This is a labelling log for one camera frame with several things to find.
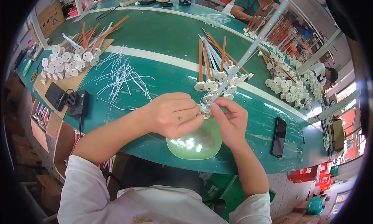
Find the worker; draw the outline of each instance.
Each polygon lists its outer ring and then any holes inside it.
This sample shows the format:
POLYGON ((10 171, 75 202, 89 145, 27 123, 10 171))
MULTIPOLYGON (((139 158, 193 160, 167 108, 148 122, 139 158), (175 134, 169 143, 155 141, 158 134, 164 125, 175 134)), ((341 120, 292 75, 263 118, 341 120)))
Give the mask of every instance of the worker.
POLYGON ((270 8, 273 3, 280 4, 280 0, 236 0, 231 9, 231 15, 245 24, 249 24, 260 6, 270 8))
POLYGON ((330 84, 333 84, 338 79, 338 72, 335 68, 325 67, 323 63, 317 63, 310 66, 310 70, 313 71, 313 74, 320 82, 323 87, 326 83, 326 80, 330 81, 330 84))
MULTIPOLYGON (((270 224, 268 179, 245 140, 247 111, 223 97, 218 97, 210 107, 212 116, 220 126, 221 139, 230 148, 236 161, 245 195, 245 201, 230 213, 230 223, 270 224)), ((87 133, 79 140, 68 160, 57 215, 58 222, 227 223, 202 203, 198 193, 182 186, 165 186, 165 181, 148 188, 132 187, 119 190, 118 198, 110 201, 105 178, 96 166, 109 160, 127 143, 143 135, 158 133, 170 139, 180 138, 197 130, 203 121, 199 106, 188 94, 167 93, 87 133)), ((185 174, 192 172, 176 169, 185 174)))

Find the window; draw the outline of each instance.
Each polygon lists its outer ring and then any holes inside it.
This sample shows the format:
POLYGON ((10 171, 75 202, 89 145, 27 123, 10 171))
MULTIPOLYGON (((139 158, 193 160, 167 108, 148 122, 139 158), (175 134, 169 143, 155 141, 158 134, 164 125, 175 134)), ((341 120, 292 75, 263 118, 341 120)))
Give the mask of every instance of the window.
POLYGON ((349 193, 350 191, 337 194, 337 199, 335 200, 335 203, 334 203, 334 206, 333 206, 333 209, 330 215, 337 214, 341 210, 341 208, 343 207, 343 204, 348 198, 349 193))

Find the floor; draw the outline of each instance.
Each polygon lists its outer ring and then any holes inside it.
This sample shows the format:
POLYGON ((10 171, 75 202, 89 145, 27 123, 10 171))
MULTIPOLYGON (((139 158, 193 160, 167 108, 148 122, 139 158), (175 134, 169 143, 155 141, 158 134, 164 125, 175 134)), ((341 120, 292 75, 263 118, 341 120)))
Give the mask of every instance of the floor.
MULTIPOLYGON (((62 183, 64 180, 59 176, 53 166, 53 154, 56 139, 51 138, 47 135, 47 144, 49 153, 47 153, 43 147, 37 142, 32 135, 30 114, 32 109, 32 101, 30 91, 24 90, 22 100, 19 104, 18 116, 19 121, 25 129, 25 136, 30 140, 32 147, 42 159, 43 166, 58 178, 62 183)), ((292 208, 304 201, 310 189, 315 187, 314 182, 306 182, 294 184, 287 180, 287 173, 271 174, 267 175, 269 181, 269 187, 276 192, 276 196, 271 204, 271 217, 272 219, 282 214, 287 214, 292 211, 292 208)))

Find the cardboard sheet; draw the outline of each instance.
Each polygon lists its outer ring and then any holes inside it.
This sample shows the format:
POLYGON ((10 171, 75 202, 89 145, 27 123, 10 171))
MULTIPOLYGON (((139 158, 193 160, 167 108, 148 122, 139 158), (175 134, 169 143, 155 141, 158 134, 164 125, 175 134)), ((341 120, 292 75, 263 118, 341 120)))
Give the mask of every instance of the cardboard sheet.
MULTIPOLYGON (((105 51, 107 47, 114 41, 114 39, 105 39, 104 42, 101 45, 101 52, 105 51)), ((40 97, 45 101, 45 103, 49 106, 49 109, 52 110, 59 118, 63 119, 65 117, 66 111, 68 107, 65 105, 62 109, 62 111, 57 111, 53 105, 45 98, 45 94, 52 82, 57 84, 61 89, 66 91, 67 89, 73 89, 76 91, 80 85, 80 83, 83 81, 84 77, 88 73, 88 71, 91 69, 91 67, 87 67, 83 70, 82 73, 79 73, 77 77, 69 77, 69 78, 64 78, 63 80, 59 79, 58 81, 54 79, 47 79, 46 84, 42 84, 40 80, 42 79, 42 76, 39 74, 36 77, 36 81, 34 83, 34 89, 40 97)))

